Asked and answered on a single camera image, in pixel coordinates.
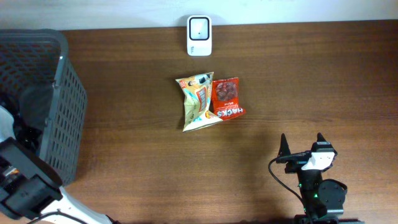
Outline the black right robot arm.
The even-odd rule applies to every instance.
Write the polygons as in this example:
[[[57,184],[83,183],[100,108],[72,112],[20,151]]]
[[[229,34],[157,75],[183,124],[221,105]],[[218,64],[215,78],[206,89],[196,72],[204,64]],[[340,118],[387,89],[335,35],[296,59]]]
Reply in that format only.
[[[286,136],[281,135],[276,158],[268,164],[271,176],[285,189],[292,192],[303,206],[304,214],[293,218],[294,224],[356,224],[360,220],[341,219],[348,187],[334,179],[324,179],[322,174],[333,166],[338,155],[332,144],[321,133],[309,151],[292,153]],[[299,193],[281,182],[271,170],[273,163],[285,164],[286,174],[297,174]]]

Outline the red Hacks snack bag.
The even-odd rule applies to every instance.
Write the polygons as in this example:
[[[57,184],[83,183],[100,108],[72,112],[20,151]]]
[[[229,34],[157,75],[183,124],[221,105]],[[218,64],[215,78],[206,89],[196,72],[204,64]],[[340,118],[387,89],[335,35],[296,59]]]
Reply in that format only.
[[[223,121],[244,115],[246,110],[239,105],[238,93],[238,77],[213,81],[211,94],[213,113]]]

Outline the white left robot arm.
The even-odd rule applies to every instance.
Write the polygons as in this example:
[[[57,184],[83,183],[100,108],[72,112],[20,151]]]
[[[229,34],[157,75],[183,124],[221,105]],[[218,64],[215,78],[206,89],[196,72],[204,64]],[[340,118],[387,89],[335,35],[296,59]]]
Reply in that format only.
[[[15,139],[14,118],[1,107],[1,213],[31,223],[113,224],[73,198],[63,188],[58,174]]]

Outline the beige chips bag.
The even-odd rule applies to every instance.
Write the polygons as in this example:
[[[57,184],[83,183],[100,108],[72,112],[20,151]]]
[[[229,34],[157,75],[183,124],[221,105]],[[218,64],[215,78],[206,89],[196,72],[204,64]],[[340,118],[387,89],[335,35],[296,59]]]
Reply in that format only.
[[[175,80],[185,95],[183,103],[185,112],[184,133],[223,121],[210,111],[213,75],[213,72],[208,72]]]

